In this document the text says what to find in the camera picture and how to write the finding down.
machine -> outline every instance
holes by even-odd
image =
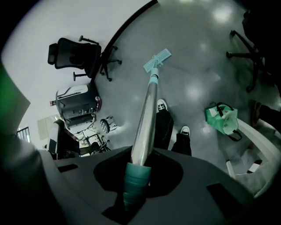
[[[71,129],[93,122],[94,113],[101,107],[101,99],[96,86],[89,83],[57,91],[56,105],[66,128]]]

window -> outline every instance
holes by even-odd
[[[30,135],[29,135],[29,129],[28,127],[23,129],[18,129],[17,136],[21,140],[25,140],[26,142],[30,142]]]

black sneaker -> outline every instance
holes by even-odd
[[[168,111],[168,107],[166,102],[163,99],[159,99],[157,101],[157,107],[158,107],[158,111],[162,111],[162,110],[167,110]]]
[[[181,128],[180,133],[189,136],[189,135],[190,135],[190,129],[189,129],[189,127],[188,127],[188,126],[183,126],[183,127]]]

office chair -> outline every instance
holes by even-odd
[[[56,69],[62,69],[65,67],[75,67],[84,69],[85,74],[75,74],[73,72],[73,80],[75,81],[79,76],[88,76],[94,79],[100,66],[101,74],[104,69],[107,79],[112,81],[112,78],[108,77],[107,64],[111,62],[118,62],[122,64],[121,60],[108,60],[101,54],[101,46],[98,42],[90,39],[83,38],[81,36],[79,41],[87,41],[90,43],[80,44],[74,41],[70,41],[66,38],[60,38],[57,44],[51,44],[49,46],[48,63],[54,65]],[[109,56],[112,50],[117,50],[116,46],[113,46],[107,56]]]
[[[251,11],[250,13],[247,11],[244,13],[243,19],[243,28],[244,33],[247,38],[254,43],[254,47],[251,47],[250,44],[235,30],[231,30],[230,36],[234,37],[235,35],[243,42],[243,44],[249,50],[249,53],[231,53],[226,52],[227,58],[231,57],[241,57],[241,58],[249,58],[253,61],[253,78],[252,85],[247,86],[247,92],[252,91],[255,88],[256,80],[258,78],[259,70],[262,71],[263,74],[270,73],[269,68],[265,67],[263,64],[263,58],[268,58],[268,46],[266,46],[267,42],[265,41],[265,34],[261,32],[260,26],[260,18],[256,11]]]
[[[50,129],[47,150],[54,160],[80,156],[79,140],[66,128],[62,120],[57,120]]]

mop handle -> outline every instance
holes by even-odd
[[[123,202],[126,211],[136,211],[145,201],[151,168],[144,164],[153,148],[158,78],[158,69],[153,68],[131,152],[131,163],[127,163],[125,171]]]
[[[132,164],[143,166],[147,157],[152,151],[156,108],[157,108],[157,88],[158,88],[158,69],[151,70],[148,91],[146,93],[144,106],[142,109],[137,135],[131,152]]]

